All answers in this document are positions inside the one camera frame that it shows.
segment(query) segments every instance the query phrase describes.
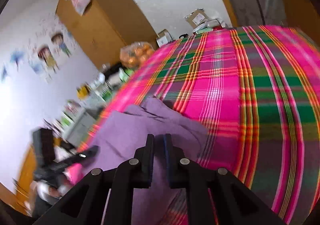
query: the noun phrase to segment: bed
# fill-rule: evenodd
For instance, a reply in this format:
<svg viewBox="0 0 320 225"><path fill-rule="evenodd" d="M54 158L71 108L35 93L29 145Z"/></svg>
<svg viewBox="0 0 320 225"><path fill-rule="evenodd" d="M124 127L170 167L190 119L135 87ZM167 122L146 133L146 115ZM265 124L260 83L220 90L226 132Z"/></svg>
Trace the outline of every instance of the bed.
<svg viewBox="0 0 320 225"><path fill-rule="evenodd" d="M286 223L301 224L319 198L320 54L293 28L241 27L165 45L103 111L154 95L209 130L203 167L226 167ZM187 224L178 193L159 224Z"/></svg>

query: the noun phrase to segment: purple cloth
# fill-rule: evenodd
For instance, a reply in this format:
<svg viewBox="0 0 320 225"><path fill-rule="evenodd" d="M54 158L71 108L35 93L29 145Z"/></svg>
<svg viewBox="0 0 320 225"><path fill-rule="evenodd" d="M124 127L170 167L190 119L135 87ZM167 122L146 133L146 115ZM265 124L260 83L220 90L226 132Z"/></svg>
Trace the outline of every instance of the purple cloth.
<svg viewBox="0 0 320 225"><path fill-rule="evenodd" d="M207 140L207 129L199 122L183 117L159 99L148 97L140 106L130 105L124 113L114 111L101 126L90 145L100 146L94 162L84 167L109 170L131 159L137 148L145 146L148 134L155 136L153 179L149 189L134 189L132 225L156 224L167 210L178 189L170 189L163 148L163 134L169 133L174 146L197 161Z"/></svg>

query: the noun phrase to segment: wooden wardrobe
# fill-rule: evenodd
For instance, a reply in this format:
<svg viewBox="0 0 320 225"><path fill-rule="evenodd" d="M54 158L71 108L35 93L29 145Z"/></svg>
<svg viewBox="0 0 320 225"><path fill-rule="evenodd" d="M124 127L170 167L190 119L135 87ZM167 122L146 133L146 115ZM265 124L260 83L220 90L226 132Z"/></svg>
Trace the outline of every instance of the wooden wardrobe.
<svg viewBox="0 0 320 225"><path fill-rule="evenodd" d="M59 0L56 14L97 68L119 61L120 49L157 35L133 0L92 0L80 16L71 0Z"/></svg>

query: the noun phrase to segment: screw head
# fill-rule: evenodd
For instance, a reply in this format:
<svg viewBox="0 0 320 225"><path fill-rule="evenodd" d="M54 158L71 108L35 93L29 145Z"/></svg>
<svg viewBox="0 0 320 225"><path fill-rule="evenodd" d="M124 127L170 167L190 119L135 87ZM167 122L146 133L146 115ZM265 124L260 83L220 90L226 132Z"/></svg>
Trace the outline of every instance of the screw head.
<svg viewBox="0 0 320 225"><path fill-rule="evenodd" d="M102 172L100 168L94 168L91 170L92 175L99 175Z"/></svg>
<svg viewBox="0 0 320 225"><path fill-rule="evenodd" d="M138 159L132 158L132 159L129 160L129 164L131 164L131 165L136 165L138 163L139 163Z"/></svg>
<svg viewBox="0 0 320 225"><path fill-rule="evenodd" d="M226 175L227 173L228 173L228 170L223 167L218 169L218 174L220 175Z"/></svg>
<svg viewBox="0 0 320 225"><path fill-rule="evenodd" d="M188 158L182 158L180 159L180 163L183 165L188 165L190 163L190 160Z"/></svg>

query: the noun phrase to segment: bag of oranges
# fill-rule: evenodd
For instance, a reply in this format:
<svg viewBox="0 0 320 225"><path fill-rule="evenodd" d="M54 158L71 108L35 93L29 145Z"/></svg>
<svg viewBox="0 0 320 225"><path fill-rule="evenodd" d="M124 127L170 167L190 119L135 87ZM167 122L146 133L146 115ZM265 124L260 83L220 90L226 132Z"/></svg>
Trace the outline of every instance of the bag of oranges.
<svg viewBox="0 0 320 225"><path fill-rule="evenodd" d="M120 50L120 60L129 69L141 67L154 53L154 49L148 42L135 42Z"/></svg>

